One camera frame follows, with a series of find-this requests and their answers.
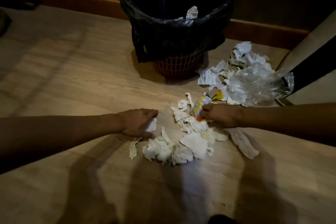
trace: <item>plastic wrapper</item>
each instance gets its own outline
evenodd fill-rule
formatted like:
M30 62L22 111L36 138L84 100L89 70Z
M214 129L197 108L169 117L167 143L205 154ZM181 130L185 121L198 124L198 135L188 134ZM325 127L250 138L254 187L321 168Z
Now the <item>plastic wrapper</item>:
M132 25L139 62L215 49L225 40L223 29L233 0L120 0ZM196 6L196 19L186 19Z
M260 63L235 73L229 81L229 97L240 104L253 106L262 101L288 96L294 89L294 75L267 69Z

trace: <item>left hand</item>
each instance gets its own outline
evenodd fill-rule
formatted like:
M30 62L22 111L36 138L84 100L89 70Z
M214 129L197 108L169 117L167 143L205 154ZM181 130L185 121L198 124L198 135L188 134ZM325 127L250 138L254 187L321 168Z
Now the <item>left hand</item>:
M120 133L130 137L155 138L153 133L145 131L148 122L158 115L154 109L133 109L116 114L120 123Z

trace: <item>forearm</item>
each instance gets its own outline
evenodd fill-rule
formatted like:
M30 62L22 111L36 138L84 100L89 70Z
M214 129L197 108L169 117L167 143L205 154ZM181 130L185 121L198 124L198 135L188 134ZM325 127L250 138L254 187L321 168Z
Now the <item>forearm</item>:
M115 114L0 118L1 172L120 130Z
M260 128L303 139L335 139L336 104L244 108L239 126Z

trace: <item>trash can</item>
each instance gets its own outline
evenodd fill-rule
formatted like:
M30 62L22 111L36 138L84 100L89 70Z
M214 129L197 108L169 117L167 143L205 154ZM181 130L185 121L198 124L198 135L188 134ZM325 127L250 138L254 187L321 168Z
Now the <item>trash can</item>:
M205 51L225 41L223 30L233 0L120 0L132 25L139 62L154 61L159 73L183 77L193 71ZM195 19L186 18L196 6Z

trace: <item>black garbage bag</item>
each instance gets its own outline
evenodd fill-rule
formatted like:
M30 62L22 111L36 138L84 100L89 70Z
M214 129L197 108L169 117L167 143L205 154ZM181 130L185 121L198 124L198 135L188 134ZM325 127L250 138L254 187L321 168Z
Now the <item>black garbage bag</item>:
M120 4L132 25L139 62L217 48L225 41L223 29L233 8L233 0L120 0ZM192 6L197 6L198 17L186 19Z

